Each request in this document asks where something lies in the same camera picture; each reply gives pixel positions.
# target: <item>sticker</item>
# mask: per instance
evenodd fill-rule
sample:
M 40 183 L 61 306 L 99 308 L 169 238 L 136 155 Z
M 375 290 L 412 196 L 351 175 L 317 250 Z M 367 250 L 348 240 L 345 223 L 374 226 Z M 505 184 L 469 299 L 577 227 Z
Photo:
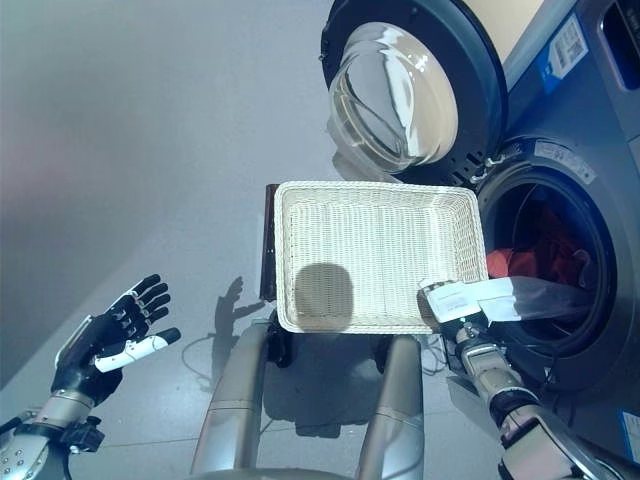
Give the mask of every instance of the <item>sticker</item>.
M 582 60 L 588 51 L 587 42 L 574 13 L 536 58 L 536 65 L 544 83 L 544 91 L 553 92 L 560 80 Z
M 473 315 L 480 311 L 478 302 L 462 282 L 450 283 L 425 292 L 431 311 L 438 323 Z
M 627 456 L 640 464 L 640 417 L 625 410 L 620 410 L 620 423 L 624 434 Z
M 548 158 L 564 165 L 571 170 L 585 185 L 591 185 L 596 178 L 596 172 L 578 155 L 571 150 L 555 143 L 536 141 L 533 151 L 536 157 Z

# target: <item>white wicker basket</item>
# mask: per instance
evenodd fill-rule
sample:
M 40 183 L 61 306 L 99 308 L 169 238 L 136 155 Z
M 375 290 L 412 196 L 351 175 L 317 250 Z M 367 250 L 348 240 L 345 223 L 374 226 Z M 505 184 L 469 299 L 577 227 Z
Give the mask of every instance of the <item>white wicker basket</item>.
M 278 318 L 292 332 L 430 333 L 420 281 L 487 279 L 463 188 L 289 182 L 274 220 Z

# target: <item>robot finger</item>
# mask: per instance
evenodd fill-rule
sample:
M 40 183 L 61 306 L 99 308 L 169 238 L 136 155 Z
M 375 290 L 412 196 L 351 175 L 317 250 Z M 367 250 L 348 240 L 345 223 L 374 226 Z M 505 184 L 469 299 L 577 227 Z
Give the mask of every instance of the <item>robot finger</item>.
M 155 310 L 157 310 L 163 305 L 166 305 L 170 301 L 171 301 L 171 295 L 169 295 L 168 293 L 165 293 L 164 295 L 160 295 L 159 297 L 154 298 L 151 301 L 151 303 L 149 303 L 148 305 L 145 305 L 145 310 L 147 310 L 150 313 L 153 313 Z
M 135 297 L 140 297 L 142 296 L 148 289 L 150 289 L 151 287 L 153 287 L 154 285 L 160 283 L 161 278 L 160 275 L 158 275 L 157 273 L 148 276 L 147 278 L 145 278 L 144 280 L 142 280 L 140 283 L 138 283 L 137 285 L 135 285 L 134 287 L 132 287 L 129 292 L 132 293 Z
M 122 368 L 171 345 L 179 340 L 180 336 L 180 330 L 170 328 L 154 335 L 149 335 L 137 342 L 127 341 L 122 347 L 109 348 L 108 356 L 96 356 L 94 365 L 102 373 Z
M 151 287 L 144 295 L 140 296 L 140 301 L 147 305 L 151 300 L 153 300 L 158 295 L 162 295 L 167 290 L 169 290 L 169 286 L 166 283 L 161 283 L 159 285 L 155 285 Z
M 151 325 L 156 320 L 160 320 L 162 317 L 166 317 L 169 314 L 169 309 L 167 307 L 161 307 L 157 310 L 151 312 L 151 315 L 147 317 L 148 325 Z

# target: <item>laundry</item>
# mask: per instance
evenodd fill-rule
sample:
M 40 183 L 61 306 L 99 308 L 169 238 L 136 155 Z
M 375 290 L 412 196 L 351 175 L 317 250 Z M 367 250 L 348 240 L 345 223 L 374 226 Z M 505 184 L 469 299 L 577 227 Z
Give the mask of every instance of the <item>laundry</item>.
M 533 218 L 537 241 L 530 248 L 500 248 L 487 255 L 491 278 L 506 276 L 537 277 L 574 287 L 581 281 L 586 257 L 576 245 L 560 219 L 547 206 L 537 209 Z

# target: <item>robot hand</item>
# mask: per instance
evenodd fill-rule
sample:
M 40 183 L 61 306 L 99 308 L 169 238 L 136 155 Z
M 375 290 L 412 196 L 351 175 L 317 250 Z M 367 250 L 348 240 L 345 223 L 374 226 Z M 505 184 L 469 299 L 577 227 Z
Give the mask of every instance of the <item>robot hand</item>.
M 51 391 L 76 391 L 98 405 L 120 384 L 122 367 L 178 340 L 176 328 L 145 337 L 169 313 L 167 291 L 160 276 L 151 275 L 102 315 L 85 318 L 56 355 Z

